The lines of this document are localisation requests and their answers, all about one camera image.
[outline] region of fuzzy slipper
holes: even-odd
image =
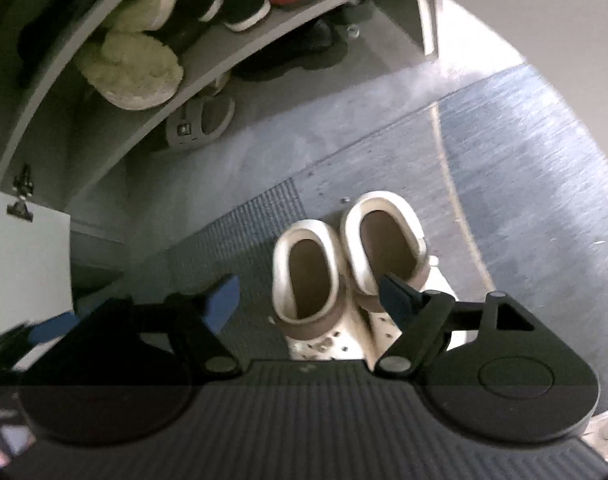
[[[74,63],[107,101],[125,110],[168,101],[183,78],[173,51],[142,33],[109,32],[103,44],[84,44]]]
[[[102,23],[120,32],[158,30],[170,18],[177,0],[124,0]]]

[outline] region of ridged plastic surface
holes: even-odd
[[[601,479],[577,439],[501,449],[444,427],[415,389],[361,362],[257,362],[211,383],[173,425],[115,448],[37,442],[7,467],[32,480]]]

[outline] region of circular cover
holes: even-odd
[[[528,346],[497,351],[476,341],[437,357],[425,392],[437,410],[470,433],[537,444],[577,434],[597,404],[593,371],[572,352],[537,355]]]
[[[103,342],[48,362],[20,388],[36,436],[78,446],[106,446],[154,433],[191,398],[189,371],[169,352],[139,339]]]

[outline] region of white sole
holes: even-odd
[[[226,25],[226,27],[228,27],[233,32],[242,32],[243,30],[246,30],[247,28],[251,28],[253,25],[255,25],[256,23],[263,20],[269,12],[271,12],[271,3],[268,0],[264,0],[263,6],[261,6],[261,9],[258,10],[250,18],[247,18],[243,22],[239,22],[239,23],[224,22],[224,25]]]
[[[175,88],[164,89],[151,96],[128,97],[119,96],[109,91],[101,91],[100,89],[97,89],[97,91],[106,101],[118,108],[122,108],[122,110],[148,110],[148,108],[154,108],[168,101],[168,99],[177,93],[178,88],[179,84]]]
[[[207,10],[201,18],[198,18],[197,21],[203,23],[209,22],[210,20],[215,18],[215,16],[219,12],[219,9],[222,8],[222,5],[224,5],[224,0],[213,1],[212,5],[209,7],[209,10]]]
[[[148,26],[148,30],[159,30],[164,23],[167,22],[173,13],[177,0],[161,0],[159,3],[159,12],[152,23]]]

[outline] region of small screw on floor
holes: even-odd
[[[379,362],[379,368],[389,374],[403,374],[411,369],[411,362],[399,355],[389,355]]]
[[[206,370],[214,374],[227,374],[237,368],[237,362],[232,357],[224,355],[211,357],[206,361]]]

